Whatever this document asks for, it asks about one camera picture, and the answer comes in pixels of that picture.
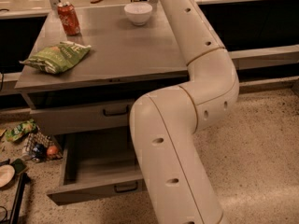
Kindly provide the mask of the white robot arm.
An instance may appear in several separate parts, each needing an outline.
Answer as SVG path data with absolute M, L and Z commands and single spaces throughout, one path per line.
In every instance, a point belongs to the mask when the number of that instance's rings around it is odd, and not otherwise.
M 141 96 L 130 114 L 135 154 L 159 224 L 229 224 L 193 143 L 239 94 L 234 63 L 194 0 L 160 0 L 189 81 Z

